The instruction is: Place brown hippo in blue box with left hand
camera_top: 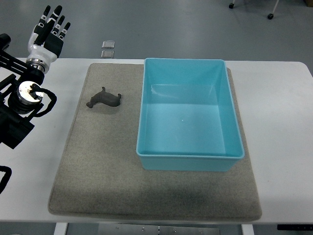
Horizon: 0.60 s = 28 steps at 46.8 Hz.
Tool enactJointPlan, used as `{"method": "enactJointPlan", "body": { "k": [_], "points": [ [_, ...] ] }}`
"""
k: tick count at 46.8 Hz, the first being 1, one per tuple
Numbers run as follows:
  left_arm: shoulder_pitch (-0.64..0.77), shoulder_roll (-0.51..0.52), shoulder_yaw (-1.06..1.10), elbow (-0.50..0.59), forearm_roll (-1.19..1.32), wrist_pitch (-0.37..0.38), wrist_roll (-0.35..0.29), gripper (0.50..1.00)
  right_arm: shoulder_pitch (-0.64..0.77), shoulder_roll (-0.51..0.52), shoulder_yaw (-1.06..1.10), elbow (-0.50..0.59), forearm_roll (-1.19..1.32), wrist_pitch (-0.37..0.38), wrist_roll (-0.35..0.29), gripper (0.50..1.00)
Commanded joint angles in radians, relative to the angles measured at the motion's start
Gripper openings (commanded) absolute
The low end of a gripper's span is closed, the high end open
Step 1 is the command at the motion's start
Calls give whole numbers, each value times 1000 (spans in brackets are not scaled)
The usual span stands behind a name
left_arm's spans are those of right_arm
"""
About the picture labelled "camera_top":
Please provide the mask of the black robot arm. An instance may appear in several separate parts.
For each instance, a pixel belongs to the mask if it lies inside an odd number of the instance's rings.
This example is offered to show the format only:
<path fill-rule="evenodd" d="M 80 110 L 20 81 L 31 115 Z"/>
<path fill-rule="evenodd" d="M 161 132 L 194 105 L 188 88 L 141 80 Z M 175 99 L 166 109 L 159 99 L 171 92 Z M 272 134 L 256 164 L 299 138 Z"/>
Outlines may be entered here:
<path fill-rule="evenodd" d="M 33 130 L 31 120 L 49 113 L 57 97 L 41 87 L 51 62 L 42 53 L 23 62 L 5 51 L 10 42 L 0 35 L 0 67 L 12 72 L 0 82 L 0 142 L 14 149 Z"/>

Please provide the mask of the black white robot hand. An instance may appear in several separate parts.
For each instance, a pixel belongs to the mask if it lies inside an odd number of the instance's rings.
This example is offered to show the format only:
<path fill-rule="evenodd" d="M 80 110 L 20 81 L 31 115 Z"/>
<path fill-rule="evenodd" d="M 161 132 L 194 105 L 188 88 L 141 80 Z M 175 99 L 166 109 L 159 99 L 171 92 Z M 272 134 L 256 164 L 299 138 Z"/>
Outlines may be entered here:
<path fill-rule="evenodd" d="M 65 16 L 61 14 L 62 6 L 58 5 L 53 12 L 48 5 L 39 22 L 35 25 L 29 42 L 26 63 L 47 73 L 53 62 L 59 58 L 64 45 L 64 38 L 70 28 L 70 23 L 64 23 Z"/>

